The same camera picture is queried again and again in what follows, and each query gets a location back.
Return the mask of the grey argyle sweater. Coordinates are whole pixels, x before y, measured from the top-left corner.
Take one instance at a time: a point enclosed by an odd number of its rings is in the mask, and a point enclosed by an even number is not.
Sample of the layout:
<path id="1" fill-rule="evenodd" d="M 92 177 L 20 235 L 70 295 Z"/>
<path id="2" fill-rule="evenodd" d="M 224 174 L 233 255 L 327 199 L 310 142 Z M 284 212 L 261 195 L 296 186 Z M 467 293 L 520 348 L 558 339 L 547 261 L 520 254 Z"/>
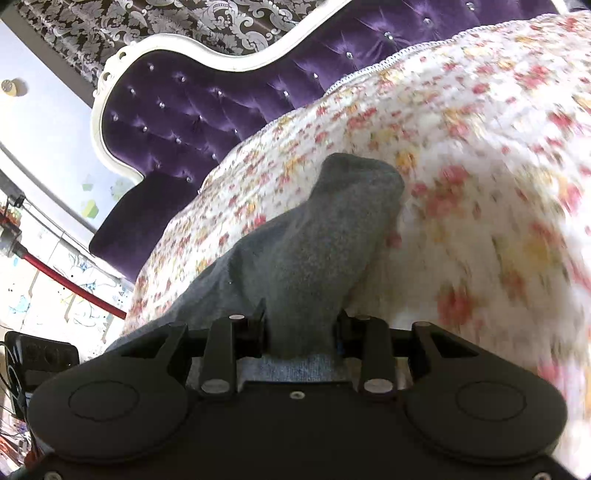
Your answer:
<path id="1" fill-rule="evenodd" d="M 113 345 L 169 323 L 208 328 L 221 317 L 252 314 L 263 302 L 270 353 L 240 360 L 239 382 L 345 380 L 332 325 L 396 222 L 403 192 L 393 166 L 332 154 L 307 201 L 239 240 L 165 314 Z"/>

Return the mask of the red vacuum tube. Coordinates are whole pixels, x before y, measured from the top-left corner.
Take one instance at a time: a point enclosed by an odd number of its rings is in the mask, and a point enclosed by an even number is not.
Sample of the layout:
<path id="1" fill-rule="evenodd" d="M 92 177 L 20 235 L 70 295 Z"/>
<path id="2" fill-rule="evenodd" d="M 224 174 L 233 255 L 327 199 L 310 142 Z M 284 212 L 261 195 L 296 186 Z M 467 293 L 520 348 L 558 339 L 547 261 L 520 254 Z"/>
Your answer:
<path id="1" fill-rule="evenodd" d="M 124 320 L 126 313 L 109 304 L 108 302 L 98 298 L 92 293 L 84 290 L 82 287 L 73 283 L 65 276 L 39 260 L 32 255 L 20 242 L 21 230 L 4 214 L 1 214 L 1 253 L 6 257 L 17 256 L 19 259 L 32 265 L 38 271 L 45 274 L 47 277 L 57 282 L 62 287 L 66 288 L 73 294 L 83 298 L 92 305 L 99 307 L 108 314 L 116 318 Z"/>

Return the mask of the black power strip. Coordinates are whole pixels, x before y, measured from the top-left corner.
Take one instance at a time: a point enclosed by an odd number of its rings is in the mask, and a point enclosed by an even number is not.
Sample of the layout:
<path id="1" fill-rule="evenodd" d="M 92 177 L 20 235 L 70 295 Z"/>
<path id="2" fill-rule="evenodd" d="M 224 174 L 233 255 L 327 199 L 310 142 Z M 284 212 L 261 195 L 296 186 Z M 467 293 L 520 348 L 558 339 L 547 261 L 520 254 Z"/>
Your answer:
<path id="1" fill-rule="evenodd" d="M 25 420 L 23 408 L 33 392 L 43 382 L 80 363 L 77 348 L 66 342 L 8 331 L 3 346 L 13 408 L 22 421 Z"/>

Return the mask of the purple tufted headboard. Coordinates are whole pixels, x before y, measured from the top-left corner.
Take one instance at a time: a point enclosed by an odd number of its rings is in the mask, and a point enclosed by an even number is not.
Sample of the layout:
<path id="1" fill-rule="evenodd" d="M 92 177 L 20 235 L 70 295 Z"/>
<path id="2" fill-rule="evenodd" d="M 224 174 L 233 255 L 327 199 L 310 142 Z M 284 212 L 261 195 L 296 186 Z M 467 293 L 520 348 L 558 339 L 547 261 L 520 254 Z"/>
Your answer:
<path id="1" fill-rule="evenodd" d="M 407 48 L 565 11 L 561 1 L 329 1 L 242 57 L 174 34 L 121 48 L 98 81 L 91 128 L 102 163 L 133 187 L 90 252 L 134 280 L 208 173 L 271 121 Z"/>

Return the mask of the floral bedspread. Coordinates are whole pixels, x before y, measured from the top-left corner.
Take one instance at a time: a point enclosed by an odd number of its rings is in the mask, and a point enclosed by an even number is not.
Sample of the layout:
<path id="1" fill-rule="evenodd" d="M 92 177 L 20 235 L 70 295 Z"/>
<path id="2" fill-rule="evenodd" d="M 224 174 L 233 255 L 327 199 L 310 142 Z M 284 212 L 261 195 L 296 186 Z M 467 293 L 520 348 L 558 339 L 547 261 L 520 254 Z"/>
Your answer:
<path id="1" fill-rule="evenodd" d="M 336 152 L 405 182 L 351 301 L 453 333 L 552 383 L 557 459 L 590 473 L 590 15 L 544 15 L 408 48 L 284 115 L 225 157 L 135 283 L 132 332 L 244 235 L 304 202 Z"/>

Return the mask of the brown damask curtain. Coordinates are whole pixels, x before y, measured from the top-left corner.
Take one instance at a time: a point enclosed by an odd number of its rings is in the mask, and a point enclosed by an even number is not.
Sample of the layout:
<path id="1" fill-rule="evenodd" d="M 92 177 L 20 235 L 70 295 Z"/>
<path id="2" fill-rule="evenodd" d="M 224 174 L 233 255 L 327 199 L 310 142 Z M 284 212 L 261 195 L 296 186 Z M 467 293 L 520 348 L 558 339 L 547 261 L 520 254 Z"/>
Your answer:
<path id="1" fill-rule="evenodd" d="M 18 14 L 91 84 L 108 57 L 147 36 L 171 33 L 228 55 L 259 52 L 320 1 L 23 0 Z"/>

